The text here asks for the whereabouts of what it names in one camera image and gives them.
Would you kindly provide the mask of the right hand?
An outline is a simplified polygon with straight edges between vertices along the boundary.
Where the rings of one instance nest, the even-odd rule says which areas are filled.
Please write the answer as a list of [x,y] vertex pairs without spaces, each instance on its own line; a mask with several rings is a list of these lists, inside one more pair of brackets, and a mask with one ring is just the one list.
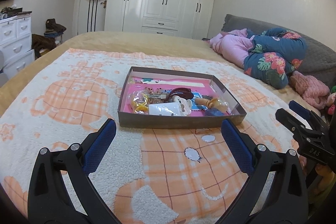
[[307,176],[308,174],[310,174],[315,169],[315,166],[316,166],[315,161],[308,159],[302,155],[299,156],[299,163],[302,167],[304,176]]

